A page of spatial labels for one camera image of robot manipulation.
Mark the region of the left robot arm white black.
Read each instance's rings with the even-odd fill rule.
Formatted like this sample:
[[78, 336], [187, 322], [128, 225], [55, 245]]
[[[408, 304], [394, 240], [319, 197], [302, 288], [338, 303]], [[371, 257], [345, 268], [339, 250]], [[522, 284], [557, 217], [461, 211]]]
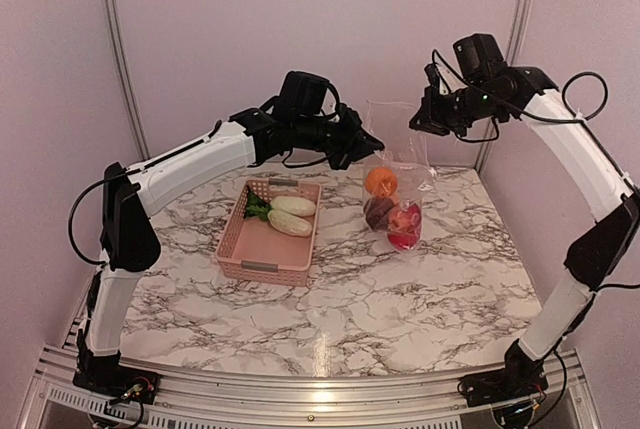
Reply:
[[126, 372], [108, 356], [118, 354], [133, 291], [159, 259], [161, 246], [149, 220], [184, 194], [230, 171], [259, 166], [293, 149], [318, 152], [344, 170], [383, 143], [362, 127], [359, 114], [341, 106], [333, 116], [272, 115], [251, 108], [230, 116], [203, 136], [128, 169], [109, 166], [103, 189], [100, 243], [104, 271], [85, 343], [96, 356], [86, 375], [106, 394], [125, 387]]

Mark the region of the red pepper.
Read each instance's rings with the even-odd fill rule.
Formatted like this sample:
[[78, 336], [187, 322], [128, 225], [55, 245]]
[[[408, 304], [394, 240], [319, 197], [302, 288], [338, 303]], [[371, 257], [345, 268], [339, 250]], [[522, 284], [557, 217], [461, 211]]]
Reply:
[[387, 239], [389, 243], [399, 252], [414, 249], [420, 241], [420, 235], [417, 233], [388, 233]]
[[421, 207], [412, 203], [403, 208], [397, 205], [389, 215], [389, 230], [398, 234], [417, 234], [421, 228]]

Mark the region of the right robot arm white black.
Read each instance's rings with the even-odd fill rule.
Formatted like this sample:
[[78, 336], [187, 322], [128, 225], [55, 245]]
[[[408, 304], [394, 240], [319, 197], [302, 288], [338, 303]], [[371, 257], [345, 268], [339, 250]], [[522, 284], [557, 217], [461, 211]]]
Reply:
[[411, 129], [463, 138], [478, 120], [498, 125], [522, 119], [570, 175], [595, 220], [570, 245], [564, 275], [496, 374], [496, 389], [515, 397], [533, 382], [534, 371], [585, 314], [627, 252], [639, 228], [639, 190], [542, 70], [502, 66], [482, 72], [479, 85], [467, 82], [447, 93], [441, 91], [446, 84], [436, 64], [428, 64], [425, 73], [429, 84]]

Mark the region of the orange pepper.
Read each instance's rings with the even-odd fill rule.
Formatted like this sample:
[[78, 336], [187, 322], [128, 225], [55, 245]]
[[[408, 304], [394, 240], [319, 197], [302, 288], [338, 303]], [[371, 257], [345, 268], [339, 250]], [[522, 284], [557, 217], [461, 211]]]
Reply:
[[397, 176], [387, 167], [373, 168], [364, 178], [364, 189], [373, 196], [391, 197], [397, 188]]

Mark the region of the dark purple pepper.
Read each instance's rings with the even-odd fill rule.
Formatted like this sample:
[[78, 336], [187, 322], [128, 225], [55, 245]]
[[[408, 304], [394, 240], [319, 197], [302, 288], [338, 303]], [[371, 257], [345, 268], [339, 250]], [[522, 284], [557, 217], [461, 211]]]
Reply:
[[390, 197], [373, 196], [363, 207], [365, 222], [372, 230], [386, 230], [389, 226], [389, 215], [395, 207]]

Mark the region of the white cabbage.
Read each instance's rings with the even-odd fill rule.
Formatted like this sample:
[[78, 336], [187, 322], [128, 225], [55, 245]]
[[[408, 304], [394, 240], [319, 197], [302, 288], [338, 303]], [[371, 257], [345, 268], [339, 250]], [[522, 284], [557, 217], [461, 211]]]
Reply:
[[305, 219], [281, 210], [271, 210], [267, 214], [269, 224], [278, 232], [293, 237], [310, 237], [313, 226]]
[[297, 196], [276, 196], [271, 202], [267, 202], [253, 192], [247, 194], [244, 217], [258, 217], [266, 219], [273, 210], [279, 210], [297, 217], [310, 217], [316, 213], [317, 206], [314, 202]]

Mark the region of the red pepper front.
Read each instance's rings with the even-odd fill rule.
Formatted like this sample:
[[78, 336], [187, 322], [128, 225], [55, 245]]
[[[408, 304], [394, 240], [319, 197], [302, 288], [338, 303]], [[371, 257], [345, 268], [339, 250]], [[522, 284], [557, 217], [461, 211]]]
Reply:
[[388, 233], [387, 239], [389, 243], [399, 252], [414, 249], [420, 241], [420, 235], [417, 233]]

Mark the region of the clear zip top bag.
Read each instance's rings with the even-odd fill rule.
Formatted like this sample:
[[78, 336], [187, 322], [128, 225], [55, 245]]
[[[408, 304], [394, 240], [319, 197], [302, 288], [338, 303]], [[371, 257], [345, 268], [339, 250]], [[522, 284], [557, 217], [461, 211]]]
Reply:
[[[416, 106], [405, 102], [367, 102], [364, 127], [384, 143], [385, 149], [365, 159], [362, 172], [363, 207], [373, 197], [364, 189], [365, 176], [373, 168], [387, 167], [398, 179], [397, 191], [390, 197], [395, 206], [405, 208], [416, 203], [421, 207], [422, 214], [423, 199], [434, 188], [436, 172], [428, 161], [425, 135], [409, 128], [409, 121], [417, 111]], [[389, 226], [386, 230], [370, 230], [386, 239], [388, 233], [394, 233]]]

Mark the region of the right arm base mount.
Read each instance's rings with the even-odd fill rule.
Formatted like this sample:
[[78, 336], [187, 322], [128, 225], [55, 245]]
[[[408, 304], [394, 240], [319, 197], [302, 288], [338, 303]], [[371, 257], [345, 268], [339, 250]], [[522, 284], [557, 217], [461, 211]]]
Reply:
[[543, 359], [530, 359], [514, 342], [504, 356], [501, 369], [463, 376], [458, 393], [469, 407], [493, 404], [543, 392], [548, 388]]

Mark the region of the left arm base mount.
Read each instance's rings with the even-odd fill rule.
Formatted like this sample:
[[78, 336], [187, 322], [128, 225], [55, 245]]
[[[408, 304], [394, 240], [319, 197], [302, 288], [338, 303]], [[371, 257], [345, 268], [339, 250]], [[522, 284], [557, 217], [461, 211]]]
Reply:
[[121, 353], [108, 356], [96, 356], [91, 350], [82, 347], [77, 357], [77, 368], [72, 383], [75, 387], [87, 391], [124, 399], [125, 393], [135, 385], [140, 385], [139, 392], [144, 404], [154, 402], [159, 374], [156, 372], [123, 366], [120, 364]]

